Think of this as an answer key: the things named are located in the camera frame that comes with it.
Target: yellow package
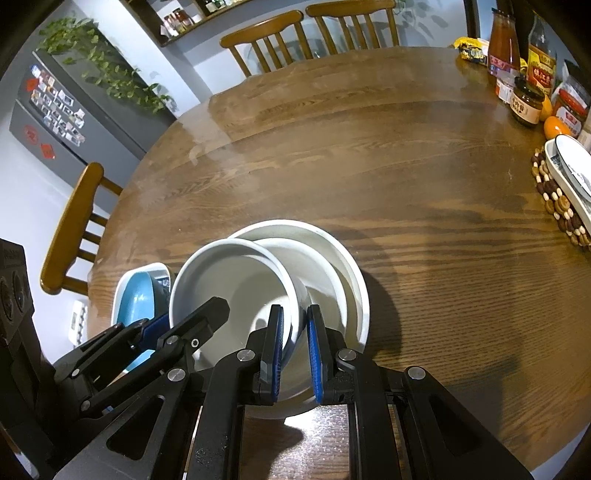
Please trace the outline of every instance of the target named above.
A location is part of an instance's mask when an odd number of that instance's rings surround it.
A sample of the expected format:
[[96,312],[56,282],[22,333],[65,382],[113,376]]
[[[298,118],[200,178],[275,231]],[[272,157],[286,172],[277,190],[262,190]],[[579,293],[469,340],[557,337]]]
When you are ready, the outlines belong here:
[[488,63],[488,42],[482,38],[460,37],[453,47],[458,49],[463,60],[484,66]]

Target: wood grain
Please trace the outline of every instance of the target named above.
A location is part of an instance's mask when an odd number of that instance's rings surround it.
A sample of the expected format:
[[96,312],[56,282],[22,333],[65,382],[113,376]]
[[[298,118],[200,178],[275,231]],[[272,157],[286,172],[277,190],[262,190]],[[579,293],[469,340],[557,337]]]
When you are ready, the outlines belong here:
[[[530,469],[560,450],[591,419],[590,256],[535,190],[541,128],[515,122],[485,69],[456,56],[397,47],[296,62],[183,115],[106,227],[90,334],[109,325],[126,270],[178,269],[250,223],[303,220],[361,267],[377,363],[427,368]],[[247,421],[245,435],[247,478],[347,478],[338,407]]]

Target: metal screw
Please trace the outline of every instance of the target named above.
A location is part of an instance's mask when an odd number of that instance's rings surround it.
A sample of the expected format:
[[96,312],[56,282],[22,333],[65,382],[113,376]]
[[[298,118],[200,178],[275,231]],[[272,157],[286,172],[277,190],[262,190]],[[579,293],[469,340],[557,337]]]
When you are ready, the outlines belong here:
[[185,372],[182,368],[173,368],[167,377],[171,382],[180,382],[185,377]]
[[357,358],[357,352],[355,352],[355,350],[351,350],[351,348],[343,348],[339,350],[338,356],[341,360],[350,362],[351,360],[355,360]]
[[414,380],[422,380],[425,378],[425,370],[421,367],[411,367],[408,369],[408,376]]
[[241,362],[248,362],[250,360],[252,360],[253,358],[255,358],[255,352],[253,352],[252,350],[248,350],[248,349],[244,349],[244,350],[240,350],[236,356],[238,357],[238,359]]

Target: blue gripper pad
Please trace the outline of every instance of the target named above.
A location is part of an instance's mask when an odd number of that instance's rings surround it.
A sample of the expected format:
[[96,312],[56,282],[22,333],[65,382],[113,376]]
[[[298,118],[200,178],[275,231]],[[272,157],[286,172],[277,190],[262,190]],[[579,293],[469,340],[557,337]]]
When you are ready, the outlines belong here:
[[312,388],[318,403],[322,402],[324,396],[324,387],[322,386],[322,361],[320,359],[320,348],[318,345],[318,334],[316,324],[312,315],[308,311],[308,350],[310,352],[310,370],[312,372]]
[[158,339],[170,330],[168,312],[155,319],[144,328],[142,339],[139,342],[140,350],[156,350]]
[[277,319],[277,330],[275,332],[275,351],[273,354],[273,401],[277,401],[279,396],[279,385],[281,382],[281,357],[283,356],[283,308],[280,308],[280,313]]

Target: wooden bead trivet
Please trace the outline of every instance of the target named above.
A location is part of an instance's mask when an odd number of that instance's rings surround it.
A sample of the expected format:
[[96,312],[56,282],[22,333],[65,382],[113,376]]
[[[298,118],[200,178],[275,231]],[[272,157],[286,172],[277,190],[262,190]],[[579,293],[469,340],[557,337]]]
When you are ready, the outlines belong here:
[[536,148],[531,157],[531,163],[531,174],[536,181],[535,188],[544,198],[546,212],[554,216],[558,222],[558,228],[569,236],[573,245],[590,248],[591,237],[569,199],[562,192],[556,180],[552,178],[548,165],[546,165],[544,151]]

